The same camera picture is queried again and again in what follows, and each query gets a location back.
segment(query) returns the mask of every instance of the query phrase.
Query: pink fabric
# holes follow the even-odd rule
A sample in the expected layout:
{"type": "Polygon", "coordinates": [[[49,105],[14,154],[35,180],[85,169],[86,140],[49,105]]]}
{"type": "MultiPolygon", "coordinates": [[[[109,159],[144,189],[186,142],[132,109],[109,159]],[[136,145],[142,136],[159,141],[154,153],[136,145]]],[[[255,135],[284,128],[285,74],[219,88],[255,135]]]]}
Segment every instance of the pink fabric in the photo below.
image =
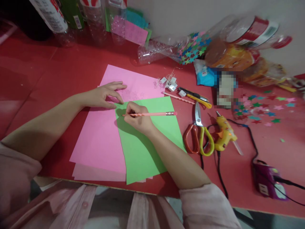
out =
{"type": "MultiPolygon", "coordinates": [[[[40,169],[38,161],[0,143],[0,227],[83,228],[96,187],[61,181],[27,204],[30,181],[40,169]]],[[[127,228],[241,229],[230,203],[216,185],[181,190],[180,196],[184,226],[164,197],[135,193],[127,228]]]]}

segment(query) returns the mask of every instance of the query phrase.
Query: scissors handle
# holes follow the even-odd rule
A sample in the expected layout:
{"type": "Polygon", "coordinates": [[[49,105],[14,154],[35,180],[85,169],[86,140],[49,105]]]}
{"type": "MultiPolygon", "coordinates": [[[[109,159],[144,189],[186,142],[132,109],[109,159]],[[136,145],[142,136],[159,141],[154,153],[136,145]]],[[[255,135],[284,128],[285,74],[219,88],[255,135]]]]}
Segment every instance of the scissors handle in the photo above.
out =
{"type": "Polygon", "coordinates": [[[195,125],[190,124],[187,127],[187,129],[185,130],[185,132],[183,134],[183,141],[184,141],[184,145],[185,145],[186,151],[188,153],[193,153],[193,154],[199,153],[200,147],[199,147],[198,135],[197,135],[197,130],[196,130],[196,126],[195,125]],[[191,150],[191,148],[189,147],[188,142],[187,142],[187,137],[188,137],[188,135],[189,135],[189,133],[191,131],[192,131],[192,139],[194,141],[194,146],[195,146],[194,151],[191,150]]]}

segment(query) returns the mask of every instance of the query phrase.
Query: pink pencil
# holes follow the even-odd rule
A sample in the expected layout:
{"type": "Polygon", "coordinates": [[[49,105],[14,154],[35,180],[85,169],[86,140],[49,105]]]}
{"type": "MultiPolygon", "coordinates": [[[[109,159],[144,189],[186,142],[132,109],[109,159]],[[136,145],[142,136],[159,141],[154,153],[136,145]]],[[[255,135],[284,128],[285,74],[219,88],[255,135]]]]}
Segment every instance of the pink pencil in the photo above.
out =
{"type": "Polygon", "coordinates": [[[130,116],[168,116],[168,115],[177,115],[177,112],[130,114],[130,116]]]}
{"type": "Polygon", "coordinates": [[[195,105],[195,103],[193,103],[193,102],[187,101],[187,100],[185,100],[185,99],[179,98],[179,97],[174,96],[174,95],[171,95],[171,94],[169,94],[169,93],[162,92],[162,94],[165,94],[165,95],[168,95],[168,96],[173,97],[173,98],[175,98],[175,99],[179,99],[179,100],[181,100],[181,101],[183,101],[183,102],[187,102],[187,103],[190,103],[190,104],[192,104],[192,105],[195,105]]]}

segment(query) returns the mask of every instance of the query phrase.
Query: wall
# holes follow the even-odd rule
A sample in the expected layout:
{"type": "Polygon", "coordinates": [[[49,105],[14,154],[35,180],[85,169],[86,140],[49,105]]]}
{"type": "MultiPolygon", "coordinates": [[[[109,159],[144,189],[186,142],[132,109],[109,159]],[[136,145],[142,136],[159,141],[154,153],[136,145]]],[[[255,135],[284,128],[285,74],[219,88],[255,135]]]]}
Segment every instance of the wall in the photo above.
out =
{"type": "Polygon", "coordinates": [[[304,0],[128,0],[128,6],[144,12],[152,37],[208,30],[230,14],[253,13],[274,20],[293,41],[282,49],[263,50],[262,55],[282,64],[289,76],[305,73],[304,0]]]}

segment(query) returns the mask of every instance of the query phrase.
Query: yellow scissors handle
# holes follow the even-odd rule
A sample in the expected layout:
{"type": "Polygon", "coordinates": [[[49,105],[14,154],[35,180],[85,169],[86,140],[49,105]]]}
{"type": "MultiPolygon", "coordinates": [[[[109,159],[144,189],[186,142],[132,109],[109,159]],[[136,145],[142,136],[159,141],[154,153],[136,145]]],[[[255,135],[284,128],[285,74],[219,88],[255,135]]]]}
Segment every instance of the yellow scissors handle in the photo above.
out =
{"type": "Polygon", "coordinates": [[[214,152],[214,148],[215,148],[215,145],[214,145],[214,140],[210,134],[210,132],[207,130],[206,127],[200,127],[200,138],[199,138],[199,146],[200,146],[200,153],[204,156],[211,156],[212,153],[214,152]],[[210,150],[208,153],[205,153],[203,151],[203,138],[204,138],[204,132],[207,134],[207,138],[208,138],[208,141],[210,142],[210,150]]]}

